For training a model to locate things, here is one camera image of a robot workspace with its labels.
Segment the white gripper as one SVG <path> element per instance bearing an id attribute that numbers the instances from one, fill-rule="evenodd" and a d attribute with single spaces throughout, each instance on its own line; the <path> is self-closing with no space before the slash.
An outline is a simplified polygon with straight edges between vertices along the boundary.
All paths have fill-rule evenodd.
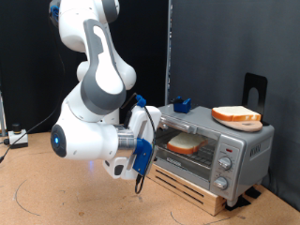
<path id="1" fill-rule="evenodd" d="M 136 179 L 144 176 L 154 155 L 155 131 L 168 129 L 160 120 L 161 112 L 154 106 L 135 106 L 127 127 L 117 126 L 118 149 L 103 166 L 114 179 Z"/>

